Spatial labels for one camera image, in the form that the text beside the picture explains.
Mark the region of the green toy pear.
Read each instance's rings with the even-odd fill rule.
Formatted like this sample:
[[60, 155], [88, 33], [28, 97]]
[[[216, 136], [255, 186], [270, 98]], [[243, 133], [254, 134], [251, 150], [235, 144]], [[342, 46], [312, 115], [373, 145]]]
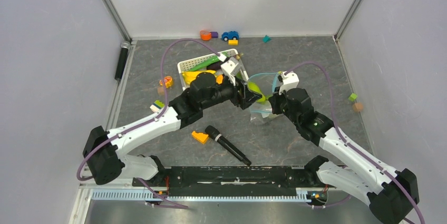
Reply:
[[268, 87], [264, 83], [256, 83], [253, 81], [249, 81], [248, 88], [252, 92], [260, 95], [260, 98], [256, 101], [257, 103], [259, 103], [259, 104], [267, 104], [268, 103], [268, 99], [272, 95], [272, 91], [271, 91], [270, 87]]

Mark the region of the orange toy bell pepper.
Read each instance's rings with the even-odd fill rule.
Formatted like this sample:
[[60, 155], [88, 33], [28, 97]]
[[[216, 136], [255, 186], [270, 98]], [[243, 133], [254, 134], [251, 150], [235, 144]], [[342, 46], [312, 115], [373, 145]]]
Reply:
[[224, 81], [224, 75], [223, 75], [223, 74], [222, 74], [222, 75], [218, 75], [218, 76], [216, 77], [216, 83], [217, 83], [217, 84], [222, 84], [223, 81]]

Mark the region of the clear zip top bag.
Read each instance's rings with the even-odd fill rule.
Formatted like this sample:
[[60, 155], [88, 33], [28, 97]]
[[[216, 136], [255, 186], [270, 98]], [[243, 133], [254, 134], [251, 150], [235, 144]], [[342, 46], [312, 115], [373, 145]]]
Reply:
[[[250, 76], [248, 78], [248, 82], [249, 81], [264, 83], [271, 88], [272, 95], [275, 88], [279, 85], [278, 73], [257, 73]], [[256, 102], [249, 107], [249, 112], [250, 122], [256, 125], [265, 124], [279, 116], [272, 113], [272, 108], [269, 102], [267, 104], [259, 104]]]

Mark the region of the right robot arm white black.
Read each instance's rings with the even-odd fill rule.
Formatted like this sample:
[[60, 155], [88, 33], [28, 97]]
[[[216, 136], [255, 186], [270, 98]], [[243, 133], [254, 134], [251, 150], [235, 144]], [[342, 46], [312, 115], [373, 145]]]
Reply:
[[368, 206], [381, 223], [400, 223], [412, 210], [420, 212], [417, 178], [409, 169], [398, 171], [350, 139], [327, 116], [314, 110], [306, 90], [275, 88], [269, 98], [274, 114], [283, 114], [305, 140], [331, 153], [348, 168], [317, 156], [308, 162], [305, 181], [334, 186]]

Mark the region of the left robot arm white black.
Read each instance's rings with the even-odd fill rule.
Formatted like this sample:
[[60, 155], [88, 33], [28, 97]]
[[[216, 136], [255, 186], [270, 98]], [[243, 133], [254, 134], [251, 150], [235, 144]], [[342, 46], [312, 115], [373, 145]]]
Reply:
[[159, 186], [165, 181], [166, 172], [153, 158], [127, 158], [131, 150], [195, 123], [203, 117], [205, 109], [214, 105], [230, 101], [244, 110], [260, 98], [261, 95], [251, 91], [241, 79], [232, 82], [225, 76], [219, 84], [211, 73], [199, 73], [189, 88], [160, 111], [120, 128], [108, 131], [101, 125], [93, 128], [82, 152], [84, 160], [80, 168], [87, 166], [91, 172], [89, 178], [97, 185], [104, 185], [131, 170], [133, 163], [140, 163], [143, 170], [136, 172], [135, 177]]

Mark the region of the purple toy eggplant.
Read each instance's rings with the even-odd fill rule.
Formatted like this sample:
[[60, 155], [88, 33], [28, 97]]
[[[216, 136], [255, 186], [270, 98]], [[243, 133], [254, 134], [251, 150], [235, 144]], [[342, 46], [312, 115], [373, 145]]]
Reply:
[[207, 70], [214, 70], [214, 71], [218, 71], [221, 69], [221, 65], [223, 64], [223, 62], [219, 61], [219, 62], [215, 62], [212, 63], [210, 65], [207, 66]]

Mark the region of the black microphone on table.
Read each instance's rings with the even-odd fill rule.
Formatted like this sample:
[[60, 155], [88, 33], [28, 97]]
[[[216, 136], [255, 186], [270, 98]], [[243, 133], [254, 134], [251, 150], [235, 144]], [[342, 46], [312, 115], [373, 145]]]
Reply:
[[251, 166], [251, 161], [243, 154], [235, 145], [227, 140], [219, 130], [214, 126], [209, 125], [205, 128], [205, 133], [209, 135], [215, 142], [219, 143], [224, 149], [232, 154], [236, 159], [245, 164]]

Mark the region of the yellow lego brick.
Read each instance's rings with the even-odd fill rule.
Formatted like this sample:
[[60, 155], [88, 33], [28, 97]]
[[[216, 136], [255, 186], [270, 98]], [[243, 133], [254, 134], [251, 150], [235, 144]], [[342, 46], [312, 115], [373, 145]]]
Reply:
[[228, 45], [237, 46], [239, 43], [238, 40], [228, 40]]

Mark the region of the yellow toy banana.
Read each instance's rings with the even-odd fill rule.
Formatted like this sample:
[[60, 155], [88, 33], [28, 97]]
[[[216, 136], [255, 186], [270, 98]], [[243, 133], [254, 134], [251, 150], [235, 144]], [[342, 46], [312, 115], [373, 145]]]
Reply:
[[212, 74], [212, 75], [215, 75], [215, 74], [216, 74], [216, 71], [214, 71], [214, 70], [205, 70], [205, 71], [184, 71], [184, 72], [181, 73], [181, 75], [182, 75], [182, 77], [183, 77], [184, 82], [186, 83], [186, 85], [190, 85], [190, 83], [191, 83], [192, 81], [194, 81], [194, 80], [197, 78], [197, 76], [198, 76], [199, 74], [201, 74], [201, 73], [210, 73], [210, 74]]

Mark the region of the orange wedge block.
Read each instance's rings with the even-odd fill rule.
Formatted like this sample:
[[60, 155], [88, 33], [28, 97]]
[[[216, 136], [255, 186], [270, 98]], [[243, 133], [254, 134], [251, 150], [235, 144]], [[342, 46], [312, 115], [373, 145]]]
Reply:
[[206, 144], [207, 141], [209, 140], [209, 135], [203, 132], [193, 131], [191, 133], [191, 136], [201, 144]]

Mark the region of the blue toy car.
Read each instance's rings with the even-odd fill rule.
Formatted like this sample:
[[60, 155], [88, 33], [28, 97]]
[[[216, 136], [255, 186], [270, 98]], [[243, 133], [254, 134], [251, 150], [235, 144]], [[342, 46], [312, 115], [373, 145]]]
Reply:
[[229, 40], [239, 40], [239, 33], [237, 31], [223, 32], [221, 39], [225, 42]]

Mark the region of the tan wooden cube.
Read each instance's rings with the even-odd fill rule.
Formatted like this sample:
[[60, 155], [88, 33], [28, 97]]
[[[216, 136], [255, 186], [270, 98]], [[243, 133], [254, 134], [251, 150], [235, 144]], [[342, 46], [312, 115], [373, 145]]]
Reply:
[[354, 112], [362, 112], [364, 110], [364, 106], [361, 102], [356, 102], [352, 105], [352, 109]]

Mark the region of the orange red round toy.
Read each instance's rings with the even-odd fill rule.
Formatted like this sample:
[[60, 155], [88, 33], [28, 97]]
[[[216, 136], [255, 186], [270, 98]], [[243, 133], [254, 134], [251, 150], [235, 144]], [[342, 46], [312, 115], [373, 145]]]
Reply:
[[165, 86], [166, 88], [171, 88], [174, 85], [174, 79], [171, 76], [165, 76], [159, 81], [160, 86]]

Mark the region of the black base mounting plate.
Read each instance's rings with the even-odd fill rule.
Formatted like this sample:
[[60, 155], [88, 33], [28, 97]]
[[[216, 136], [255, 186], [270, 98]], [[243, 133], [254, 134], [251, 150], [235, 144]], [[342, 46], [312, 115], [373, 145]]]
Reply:
[[325, 189], [316, 173], [293, 166], [172, 166], [146, 181], [170, 196], [293, 196], [297, 188]]

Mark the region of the black microphone on rail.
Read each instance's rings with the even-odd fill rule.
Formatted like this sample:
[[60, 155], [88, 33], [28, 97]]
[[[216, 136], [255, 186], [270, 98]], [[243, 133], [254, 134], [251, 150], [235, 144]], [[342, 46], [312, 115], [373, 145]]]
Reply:
[[128, 41], [123, 41], [120, 45], [120, 54], [114, 76], [114, 79], [117, 81], [120, 81], [122, 79], [130, 47], [131, 43]]

